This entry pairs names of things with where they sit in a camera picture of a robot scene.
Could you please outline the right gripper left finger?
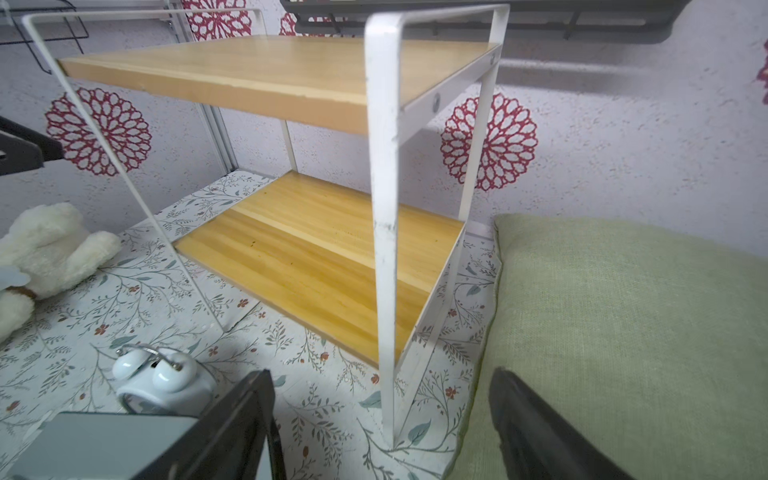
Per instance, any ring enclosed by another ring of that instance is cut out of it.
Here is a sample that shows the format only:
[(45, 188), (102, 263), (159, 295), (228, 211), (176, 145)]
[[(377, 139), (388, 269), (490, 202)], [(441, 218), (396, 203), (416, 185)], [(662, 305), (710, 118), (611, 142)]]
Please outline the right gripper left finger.
[(136, 479), (285, 479), (271, 372), (252, 371)]

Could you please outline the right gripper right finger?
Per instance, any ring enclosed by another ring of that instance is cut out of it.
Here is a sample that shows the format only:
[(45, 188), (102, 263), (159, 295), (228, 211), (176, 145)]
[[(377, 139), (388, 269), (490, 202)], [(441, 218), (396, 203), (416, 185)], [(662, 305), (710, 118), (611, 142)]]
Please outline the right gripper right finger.
[(493, 371), (488, 402), (510, 479), (630, 477), (515, 373)]

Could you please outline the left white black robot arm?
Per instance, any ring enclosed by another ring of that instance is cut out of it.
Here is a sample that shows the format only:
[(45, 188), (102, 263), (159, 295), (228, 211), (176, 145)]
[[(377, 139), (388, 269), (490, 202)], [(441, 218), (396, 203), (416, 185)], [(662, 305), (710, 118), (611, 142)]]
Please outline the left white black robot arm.
[(41, 169), (45, 162), (62, 160), (62, 144), (49, 136), (1, 118), (1, 175)]

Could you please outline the wooden two-tier white-frame shelf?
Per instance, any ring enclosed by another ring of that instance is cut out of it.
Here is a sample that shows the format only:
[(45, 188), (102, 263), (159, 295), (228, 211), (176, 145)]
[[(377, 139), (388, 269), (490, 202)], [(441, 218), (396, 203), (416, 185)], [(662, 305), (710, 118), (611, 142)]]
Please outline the wooden two-tier white-frame shelf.
[[(482, 40), (405, 36), (415, 23), (488, 11)], [(437, 290), (455, 280), (509, 14), (503, 3), (377, 13), (354, 38), (262, 33), (66, 59), (37, 31), (56, 14), (22, 22), (119, 174), (125, 167), (73, 80), (366, 137), (368, 192), (292, 165), (174, 249), (374, 366), (382, 434), (395, 446), (415, 396), (400, 391), (398, 378), (420, 379), (429, 361), (407, 364), (411, 341)], [(473, 84), (481, 91), (458, 215), (403, 205), (402, 146)]]

